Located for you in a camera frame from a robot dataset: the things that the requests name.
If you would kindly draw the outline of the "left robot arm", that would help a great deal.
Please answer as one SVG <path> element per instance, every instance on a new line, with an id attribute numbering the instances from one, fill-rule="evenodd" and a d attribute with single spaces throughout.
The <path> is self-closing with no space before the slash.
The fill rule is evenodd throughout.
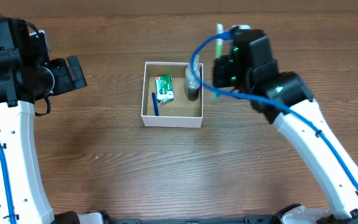
<path id="1" fill-rule="evenodd" d="M 86 86 L 78 58 L 50 60 L 47 35 L 22 19 L 0 19 L 0 223 L 79 223 L 55 214 L 40 175 L 35 103 Z"/>

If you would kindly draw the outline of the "blue disposable razor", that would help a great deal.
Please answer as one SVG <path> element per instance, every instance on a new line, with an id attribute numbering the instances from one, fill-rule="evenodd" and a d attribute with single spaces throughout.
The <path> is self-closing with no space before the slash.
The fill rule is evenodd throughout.
<path id="1" fill-rule="evenodd" d="M 157 99 L 157 95 L 155 92 L 152 92 L 152 102 L 153 102 L 153 106 L 154 106 L 154 113 L 156 116 L 160 116 L 159 114 L 159 108 L 158 108 L 158 99 Z"/>

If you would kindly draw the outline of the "green Dettol soap bar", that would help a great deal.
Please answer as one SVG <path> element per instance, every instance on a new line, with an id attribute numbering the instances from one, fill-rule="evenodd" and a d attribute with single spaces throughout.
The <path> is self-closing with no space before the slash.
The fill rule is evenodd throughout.
<path id="1" fill-rule="evenodd" d="M 166 103 L 174 100 L 173 78 L 171 75 L 155 77 L 156 97 L 159 103 Z"/>

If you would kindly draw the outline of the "green white toothbrush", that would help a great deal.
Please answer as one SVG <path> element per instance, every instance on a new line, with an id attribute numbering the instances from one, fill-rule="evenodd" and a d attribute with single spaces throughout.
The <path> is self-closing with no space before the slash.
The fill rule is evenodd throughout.
<path id="1" fill-rule="evenodd" d="M 224 32 L 223 25 L 222 24 L 217 24 L 217 26 L 216 26 L 216 34 L 222 34 L 223 32 Z M 215 61 L 214 61 L 214 70 L 213 70 L 213 78 L 214 78 L 213 85 L 214 85 L 215 78 L 219 74 L 218 60 L 221 57 L 222 49 L 223 49 L 223 40 L 222 39 L 216 39 Z"/>

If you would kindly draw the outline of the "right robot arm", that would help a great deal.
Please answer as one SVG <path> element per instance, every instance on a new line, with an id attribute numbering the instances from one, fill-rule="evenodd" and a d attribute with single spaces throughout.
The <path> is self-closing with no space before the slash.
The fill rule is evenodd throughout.
<path id="1" fill-rule="evenodd" d="M 321 187 L 329 208 L 291 205 L 277 213 L 280 223 L 358 223 L 358 166 L 327 124 L 311 90 L 295 72 L 281 72 L 268 35 L 234 26 L 214 35 L 217 49 L 231 49 L 214 61 L 210 89 L 249 100 L 296 149 Z"/>

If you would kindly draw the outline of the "clear foam soap pump bottle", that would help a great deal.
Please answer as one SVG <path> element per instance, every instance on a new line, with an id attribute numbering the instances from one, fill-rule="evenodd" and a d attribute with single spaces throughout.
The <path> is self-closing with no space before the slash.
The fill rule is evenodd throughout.
<path id="1" fill-rule="evenodd" d="M 199 55 L 195 56 L 193 65 L 189 64 L 185 70 L 185 94 L 190 101 L 195 101 L 199 97 L 201 75 Z"/>

